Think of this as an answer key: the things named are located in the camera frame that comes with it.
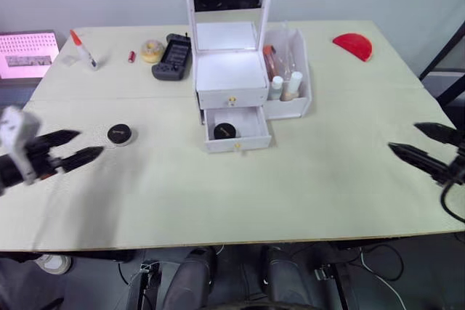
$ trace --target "table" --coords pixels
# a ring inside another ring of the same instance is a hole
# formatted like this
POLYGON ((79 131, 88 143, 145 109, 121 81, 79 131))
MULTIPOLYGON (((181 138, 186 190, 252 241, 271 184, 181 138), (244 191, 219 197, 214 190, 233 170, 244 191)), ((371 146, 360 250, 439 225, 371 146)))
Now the table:
MULTIPOLYGON (((89 74, 67 66, 61 60, 74 54, 68 41, 26 110, 43 120, 41 132, 83 131, 56 155, 108 145, 106 131, 120 122, 136 130, 137 139, 109 146, 72 173, 8 189, 0 197, 0 250, 360 239, 463 229, 441 209, 440 188, 387 146, 414 144, 447 162, 455 156, 454 147, 412 126, 450 121, 378 28, 369 21, 290 25, 307 40, 310 111, 269 122, 271 147, 244 154, 203 151, 205 130, 191 78, 161 82, 150 65, 126 63, 128 51, 149 35, 161 38, 186 27, 78 30, 95 56, 109 50, 108 65, 89 74), (346 32, 372 40, 371 61, 331 43, 346 32)), ((462 190, 455 188, 449 199, 459 214, 465 211, 462 190)))

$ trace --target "red semicircle object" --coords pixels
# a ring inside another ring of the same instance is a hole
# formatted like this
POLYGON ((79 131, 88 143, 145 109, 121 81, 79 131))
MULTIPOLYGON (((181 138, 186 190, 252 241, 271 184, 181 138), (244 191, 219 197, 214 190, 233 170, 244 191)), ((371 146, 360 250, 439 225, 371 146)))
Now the red semicircle object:
POLYGON ((373 54, 371 42, 364 36, 356 33, 346 33, 333 40, 336 45, 347 50, 360 58, 363 62, 368 61, 373 54))

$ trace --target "gray floor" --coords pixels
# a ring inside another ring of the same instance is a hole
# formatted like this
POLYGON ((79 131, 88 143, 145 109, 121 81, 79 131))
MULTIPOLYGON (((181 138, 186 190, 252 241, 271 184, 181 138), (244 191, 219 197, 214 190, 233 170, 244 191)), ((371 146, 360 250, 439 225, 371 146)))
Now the gray floor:
MULTIPOLYGON (((465 240, 464 234, 458 236, 465 240)), ((453 234, 411 237, 389 242, 396 247, 405 262, 405 273, 392 286, 403 297, 408 310, 465 309, 465 242, 453 234)), ((294 258, 301 267, 307 288, 315 306, 341 309, 332 281, 318 282, 312 270, 315 260, 344 261, 356 256, 356 250, 338 251, 326 242, 315 245, 282 244, 284 250, 297 253, 294 258)), ((261 245, 228 245, 219 254, 218 272, 210 304, 259 298, 261 295, 257 268, 261 245), (244 265, 248 287, 240 265, 244 265)), ((130 280, 142 260, 181 262, 190 248, 139 250, 129 263, 121 265, 130 280)), ((395 274, 399 264, 389 250, 379 249, 367 256, 367 263, 382 274, 395 274)), ((158 293, 157 309, 161 309, 166 289, 177 265, 163 264, 163 277, 158 293)), ((371 274, 349 267, 352 286, 360 309, 401 309, 395 295, 371 274)), ((32 261, 23 264, 0 259, 0 294, 7 297, 10 310, 40 309, 59 296, 65 298, 60 309, 125 309, 128 287, 118 274, 113 261, 75 258, 73 268, 65 275, 52 276, 40 270, 32 261)))

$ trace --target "drawer knob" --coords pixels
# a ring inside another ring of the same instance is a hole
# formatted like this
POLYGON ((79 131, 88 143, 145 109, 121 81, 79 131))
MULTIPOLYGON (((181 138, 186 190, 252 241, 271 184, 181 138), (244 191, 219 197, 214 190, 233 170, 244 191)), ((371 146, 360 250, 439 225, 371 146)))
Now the drawer knob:
POLYGON ((228 107, 234 107, 235 106, 235 101, 236 101, 236 98, 235 97, 230 97, 227 101, 227 105, 228 107))

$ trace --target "white vanity box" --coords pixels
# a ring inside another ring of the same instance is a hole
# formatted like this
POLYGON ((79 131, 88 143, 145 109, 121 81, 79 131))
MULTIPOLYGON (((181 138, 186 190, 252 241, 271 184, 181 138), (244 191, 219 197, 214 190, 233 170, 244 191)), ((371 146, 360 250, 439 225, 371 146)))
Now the white vanity box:
MULTIPOLYGON (((194 91, 200 120, 206 129, 208 152, 266 148, 271 141, 267 117, 299 117, 310 104, 306 50, 300 32, 293 34, 292 49, 301 51, 299 58, 296 57, 296 66, 302 67, 304 74, 300 88, 302 98, 289 102, 267 102, 270 82, 262 50, 269 7, 270 0, 262 0, 261 8, 252 9, 254 16, 250 20, 247 16, 238 16, 252 13, 246 9, 210 12, 212 16, 202 21, 203 13, 196 12, 195 1, 187 0, 192 31, 194 91), (236 138, 215 139, 214 128, 220 123, 233 125, 236 138)), ((281 39, 278 31, 267 34, 266 40, 282 46, 281 39)))

